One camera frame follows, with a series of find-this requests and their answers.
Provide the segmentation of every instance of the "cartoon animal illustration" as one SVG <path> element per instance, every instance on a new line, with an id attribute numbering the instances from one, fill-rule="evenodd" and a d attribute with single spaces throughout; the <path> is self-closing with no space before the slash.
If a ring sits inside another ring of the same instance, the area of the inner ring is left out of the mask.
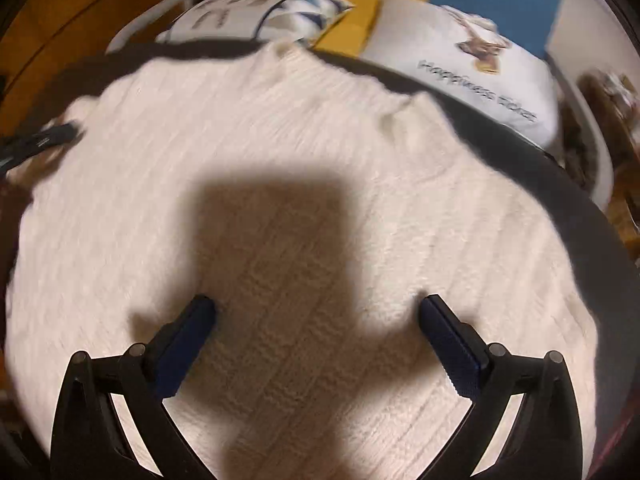
<path id="1" fill-rule="evenodd" d="M 494 22 L 478 16 L 476 14 L 465 14 L 460 10 L 452 7 L 443 6 L 450 16 L 452 16 L 458 24 L 466 30 L 469 39 L 457 43 L 456 46 L 466 54 L 471 54 L 476 59 L 474 66 L 478 72 L 487 74 L 500 73 L 500 61 L 498 56 L 505 48 L 510 48 L 512 43 L 507 38 L 498 34 L 498 29 Z M 487 41 L 482 38 L 473 28 L 473 25 L 488 30 L 493 33 L 495 41 Z"/>

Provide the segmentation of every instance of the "blue gripper pad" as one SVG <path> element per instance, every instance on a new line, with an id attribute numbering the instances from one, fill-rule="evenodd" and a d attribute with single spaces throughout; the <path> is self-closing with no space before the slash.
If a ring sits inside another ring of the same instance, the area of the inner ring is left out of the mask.
<path id="1" fill-rule="evenodd" d="M 476 400 L 489 365 L 486 344 L 478 332 L 461 323 L 437 294 L 420 302 L 418 323 L 458 395 Z"/>
<path id="2" fill-rule="evenodd" d="M 145 365 L 156 397 L 173 397 L 216 323 L 216 306 L 197 295 L 147 345 Z"/>

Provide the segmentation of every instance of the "ribbed knit fabric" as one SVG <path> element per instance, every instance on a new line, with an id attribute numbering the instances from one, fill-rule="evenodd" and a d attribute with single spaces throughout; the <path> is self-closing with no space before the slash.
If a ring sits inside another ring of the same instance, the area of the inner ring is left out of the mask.
<path id="1" fill-rule="evenodd" d="M 204 293 L 219 326 L 165 406 L 220 480 L 416 478 L 468 408 L 418 330 L 426 291 L 487 342 L 564 354 L 590 462 L 596 329 L 564 247 L 427 95 L 271 44 L 154 60 L 67 115 L 85 135 L 35 189 L 7 295 L 46 447 L 73 352 L 121 354 Z"/>

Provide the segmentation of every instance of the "pillow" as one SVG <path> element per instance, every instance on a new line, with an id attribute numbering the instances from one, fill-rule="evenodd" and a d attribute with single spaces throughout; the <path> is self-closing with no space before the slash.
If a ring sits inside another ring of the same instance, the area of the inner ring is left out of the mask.
<path id="1" fill-rule="evenodd" d="M 204 0 L 183 13 L 156 41 L 286 38 L 313 45 L 352 8 L 347 0 Z"/>
<path id="2" fill-rule="evenodd" d="M 417 0 L 380 0 L 361 57 L 476 108 L 552 152 L 558 100 L 546 63 L 494 22 Z"/>

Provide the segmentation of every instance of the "knit sweater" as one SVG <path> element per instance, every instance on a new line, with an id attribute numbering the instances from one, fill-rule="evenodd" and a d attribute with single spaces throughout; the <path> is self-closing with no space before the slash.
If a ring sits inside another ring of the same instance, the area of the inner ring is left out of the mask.
<path id="1" fill-rule="evenodd" d="M 596 328 L 566 251 L 428 95 L 270 44 L 153 60 L 66 115 L 84 137 L 34 190 L 7 293 L 46 449 L 73 352 L 121 354 L 203 293 L 219 324 L 164 405 L 218 478 L 416 478 L 470 405 L 418 330 L 428 292 L 487 342 L 562 352 L 590 462 Z"/>

